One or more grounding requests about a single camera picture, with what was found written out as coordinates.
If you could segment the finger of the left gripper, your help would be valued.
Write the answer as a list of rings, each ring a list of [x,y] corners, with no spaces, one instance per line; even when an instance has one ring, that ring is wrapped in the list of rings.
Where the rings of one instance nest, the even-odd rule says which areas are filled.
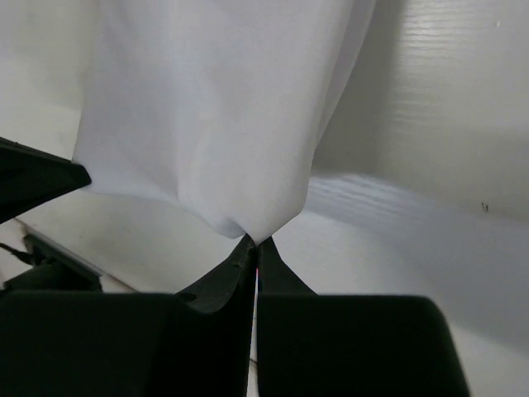
[[[1,140],[1,222],[90,184],[90,176],[81,165]]]

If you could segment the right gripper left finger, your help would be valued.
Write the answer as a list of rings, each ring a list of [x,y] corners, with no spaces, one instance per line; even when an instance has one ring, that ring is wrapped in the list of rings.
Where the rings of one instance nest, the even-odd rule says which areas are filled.
[[[1,293],[4,396],[244,396],[256,248],[175,294]]]

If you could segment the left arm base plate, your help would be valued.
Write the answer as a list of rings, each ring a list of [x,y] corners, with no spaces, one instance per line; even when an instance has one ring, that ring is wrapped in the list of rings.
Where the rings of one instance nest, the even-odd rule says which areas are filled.
[[[5,243],[1,248],[30,269],[2,282],[6,290],[63,290],[102,292],[100,276],[34,234],[22,239],[26,251]]]

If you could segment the white t shirt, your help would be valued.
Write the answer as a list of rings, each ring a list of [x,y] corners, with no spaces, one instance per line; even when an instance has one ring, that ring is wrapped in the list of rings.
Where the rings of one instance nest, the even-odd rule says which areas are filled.
[[[372,1],[101,1],[74,161],[94,193],[262,242],[303,209]]]

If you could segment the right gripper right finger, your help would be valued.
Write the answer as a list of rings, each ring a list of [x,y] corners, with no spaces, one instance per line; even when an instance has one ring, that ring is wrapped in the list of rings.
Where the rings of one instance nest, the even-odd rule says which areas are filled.
[[[257,255],[260,395],[469,395],[447,321],[430,299],[317,294],[272,240]]]

